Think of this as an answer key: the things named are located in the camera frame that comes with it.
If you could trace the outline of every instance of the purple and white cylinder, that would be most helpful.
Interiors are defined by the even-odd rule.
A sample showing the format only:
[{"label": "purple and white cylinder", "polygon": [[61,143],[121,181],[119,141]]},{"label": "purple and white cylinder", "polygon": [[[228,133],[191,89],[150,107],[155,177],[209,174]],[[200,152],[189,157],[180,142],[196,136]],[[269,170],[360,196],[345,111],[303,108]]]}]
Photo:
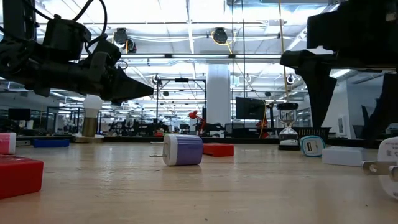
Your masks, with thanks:
[{"label": "purple and white cylinder", "polygon": [[199,136],[168,134],[163,141],[163,161],[168,166],[197,165],[203,154]]}]

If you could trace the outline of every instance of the pillar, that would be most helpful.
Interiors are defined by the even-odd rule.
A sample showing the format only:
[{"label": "pillar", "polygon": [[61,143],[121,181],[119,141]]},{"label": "pillar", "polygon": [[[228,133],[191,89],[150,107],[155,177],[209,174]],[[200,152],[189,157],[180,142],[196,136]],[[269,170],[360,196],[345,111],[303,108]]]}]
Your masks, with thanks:
[{"label": "pillar", "polygon": [[231,87],[228,65],[209,65],[207,73],[207,123],[231,122]]}]

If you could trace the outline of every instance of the red block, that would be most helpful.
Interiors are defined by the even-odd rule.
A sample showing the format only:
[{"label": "red block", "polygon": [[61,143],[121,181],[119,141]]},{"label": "red block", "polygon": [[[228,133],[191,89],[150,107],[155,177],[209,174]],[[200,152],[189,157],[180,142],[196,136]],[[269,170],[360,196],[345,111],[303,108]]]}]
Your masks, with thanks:
[{"label": "red block", "polygon": [[0,199],[38,192],[43,166],[42,161],[0,155]]},{"label": "red block", "polygon": [[203,144],[203,153],[209,156],[234,156],[234,145],[232,144]]}]

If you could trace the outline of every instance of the wooden table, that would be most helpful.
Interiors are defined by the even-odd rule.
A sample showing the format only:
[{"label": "wooden table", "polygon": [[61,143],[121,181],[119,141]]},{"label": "wooden table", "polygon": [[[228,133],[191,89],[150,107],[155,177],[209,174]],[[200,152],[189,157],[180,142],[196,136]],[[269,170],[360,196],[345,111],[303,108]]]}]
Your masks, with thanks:
[{"label": "wooden table", "polygon": [[398,202],[358,167],[323,165],[273,145],[167,167],[159,144],[18,148],[45,162],[42,191],[0,200],[1,223],[398,222]]}]

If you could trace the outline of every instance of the ceiling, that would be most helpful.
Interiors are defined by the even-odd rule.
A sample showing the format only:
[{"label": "ceiling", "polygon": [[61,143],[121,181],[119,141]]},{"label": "ceiling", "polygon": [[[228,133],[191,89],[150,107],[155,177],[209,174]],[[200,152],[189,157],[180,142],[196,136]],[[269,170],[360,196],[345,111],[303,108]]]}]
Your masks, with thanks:
[{"label": "ceiling", "polygon": [[[282,4],[281,18],[283,21],[284,38],[279,38],[280,22],[279,8],[277,1],[266,0],[244,0],[243,10],[239,0],[234,0],[232,7],[230,0],[104,0],[108,11],[108,26],[106,33],[112,37],[117,28],[127,28],[129,38],[133,39],[139,54],[258,54],[276,55],[282,53],[282,40],[284,49],[301,50],[305,48],[305,33],[308,16],[319,14],[323,11],[334,10],[335,7],[327,6],[325,0],[307,1],[286,1]],[[44,14],[53,17],[54,14],[61,15],[64,19],[75,17],[86,0],[39,0],[36,7]],[[94,0],[85,14],[78,22],[83,23],[93,37],[100,35],[103,26],[103,9],[99,1]],[[46,20],[37,16],[40,24],[38,30],[38,41],[40,42],[45,34]],[[231,50],[226,45],[218,45],[211,38],[211,33],[216,27],[224,27],[229,39],[235,36],[234,43],[230,44]],[[279,65],[277,59],[251,60],[246,59],[237,63],[231,59],[197,59],[197,58],[150,58],[124,59],[129,67],[127,75],[147,85],[152,85],[155,75],[160,78],[197,78],[206,79],[208,65],[210,63],[227,64],[231,72],[231,79],[234,77],[234,93],[236,96],[243,96],[243,76],[239,69],[245,70],[249,76],[245,89],[252,87],[257,92],[247,93],[247,97],[259,96],[266,99],[264,92],[272,93],[269,100],[280,100],[284,89],[284,69]],[[294,71],[287,68],[287,75],[294,74]],[[7,88],[18,90],[23,88],[12,83]],[[304,90],[303,86],[295,85],[295,90]],[[53,96],[61,102],[79,103],[84,99],[77,93],[70,93],[62,90],[54,90]],[[302,100],[305,93],[297,92],[295,100]],[[161,100],[165,101],[160,115],[179,114],[186,117],[187,112],[200,108],[204,99],[204,92],[198,84],[190,83],[189,88],[183,83],[170,82],[164,87]],[[146,97],[126,102],[124,107],[114,107],[114,110],[133,110],[141,113],[140,108],[155,108],[155,97]],[[175,101],[170,106],[166,100]]]}]

